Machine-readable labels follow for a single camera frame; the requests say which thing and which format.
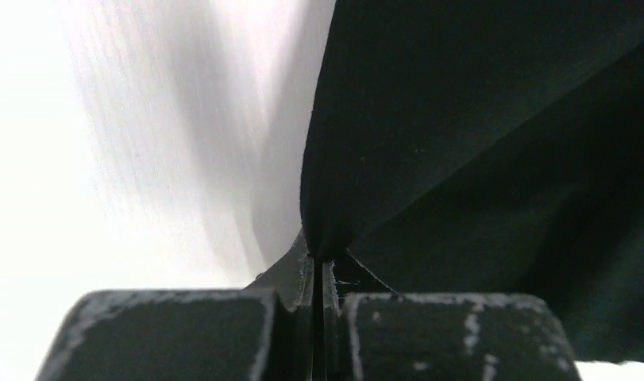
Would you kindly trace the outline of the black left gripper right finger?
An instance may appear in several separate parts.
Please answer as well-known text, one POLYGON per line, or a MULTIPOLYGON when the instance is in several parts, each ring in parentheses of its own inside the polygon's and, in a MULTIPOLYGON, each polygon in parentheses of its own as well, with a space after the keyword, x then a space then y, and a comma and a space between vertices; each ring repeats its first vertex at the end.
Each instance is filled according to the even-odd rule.
POLYGON ((396 293, 356 260, 322 265, 328 380, 578 380, 558 319, 525 294, 396 293))

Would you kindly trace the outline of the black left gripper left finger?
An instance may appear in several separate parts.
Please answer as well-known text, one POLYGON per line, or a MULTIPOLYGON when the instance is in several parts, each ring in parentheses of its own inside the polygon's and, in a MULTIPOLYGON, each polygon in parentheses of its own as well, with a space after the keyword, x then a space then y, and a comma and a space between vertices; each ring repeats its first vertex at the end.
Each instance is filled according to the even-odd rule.
POLYGON ((40 380, 308 380, 314 264, 303 235, 241 290, 85 294, 40 380))

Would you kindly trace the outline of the black t shirt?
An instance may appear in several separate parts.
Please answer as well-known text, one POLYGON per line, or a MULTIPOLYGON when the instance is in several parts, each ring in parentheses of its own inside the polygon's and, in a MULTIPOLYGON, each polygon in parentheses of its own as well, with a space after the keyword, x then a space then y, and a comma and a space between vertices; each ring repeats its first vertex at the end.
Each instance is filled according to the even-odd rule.
POLYGON ((644 1, 337 2, 300 209, 317 260, 644 362, 644 1))

